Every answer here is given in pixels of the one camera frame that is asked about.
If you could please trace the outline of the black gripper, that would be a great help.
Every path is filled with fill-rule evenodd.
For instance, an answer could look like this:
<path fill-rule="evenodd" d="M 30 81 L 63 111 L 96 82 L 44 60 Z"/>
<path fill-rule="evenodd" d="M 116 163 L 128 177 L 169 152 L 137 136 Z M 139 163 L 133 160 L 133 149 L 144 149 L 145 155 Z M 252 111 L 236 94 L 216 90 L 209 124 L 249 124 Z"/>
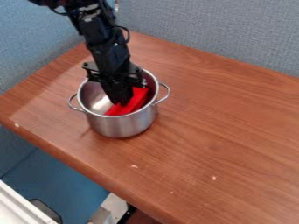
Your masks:
<path fill-rule="evenodd" d="M 113 104 L 125 106 L 133 97 L 133 87 L 145 85 L 143 69 L 129 60 L 127 39 L 123 34 L 84 36 L 95 67 L 88 70 L 88 80 L 97 82 Z"/>

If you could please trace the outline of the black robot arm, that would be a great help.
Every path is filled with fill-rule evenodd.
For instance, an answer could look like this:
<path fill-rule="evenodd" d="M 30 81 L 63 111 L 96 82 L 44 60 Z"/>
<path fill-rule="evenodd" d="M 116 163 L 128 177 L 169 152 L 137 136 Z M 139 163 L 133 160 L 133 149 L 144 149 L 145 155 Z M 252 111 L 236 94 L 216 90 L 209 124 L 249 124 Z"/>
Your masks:
<path fill-rule="evenodd" d="M 88 81 L 97 82 L 113 104 L 125 106 L 133 87 L 144 87 L 143 69 L 129 60 L 128 29 L 117 25 L 107 0 L 28 0 L 67 16 L 84 38 L 93 62 L 85 63 Z"/>

